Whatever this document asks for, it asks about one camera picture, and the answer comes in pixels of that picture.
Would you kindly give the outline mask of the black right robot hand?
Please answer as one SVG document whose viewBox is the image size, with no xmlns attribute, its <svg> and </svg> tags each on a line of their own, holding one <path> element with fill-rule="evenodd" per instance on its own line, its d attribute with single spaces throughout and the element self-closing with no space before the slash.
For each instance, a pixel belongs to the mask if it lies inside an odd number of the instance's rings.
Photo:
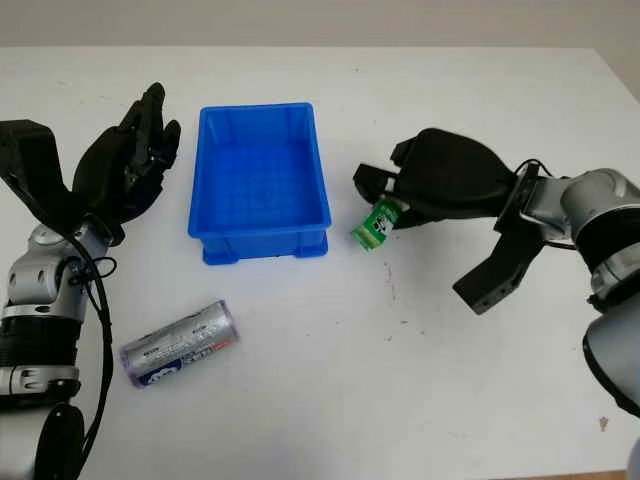
<svg viewBox="0 0 640 480">
<path fill-rule="evenodd" d="M 371 205 L 386 196 L 407 207 L 396 229 L 497 217 L 517 180 L 490 148 L 437 128 L 423 129 L 396 144 L 390 160 L 396 172 L 362 163 L 353 181 Z"/>
</svg>

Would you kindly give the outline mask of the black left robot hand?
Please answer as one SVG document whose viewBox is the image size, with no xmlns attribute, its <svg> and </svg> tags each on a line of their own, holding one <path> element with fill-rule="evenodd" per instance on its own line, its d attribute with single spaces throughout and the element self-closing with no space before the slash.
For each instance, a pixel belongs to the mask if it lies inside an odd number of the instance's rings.
<svg viewBox="0 0 640 480">
<path fill-rule="evenodd" d="M 158 198 L 164 173 L 176 160 L 181 126 L 163 120 L 164 99 L 162 84 L 153 83 L 119 124 L 91 144 L 76 168 L 72 191 L 113 246 L 125 238 L 123 225 Z"/>
</svg>

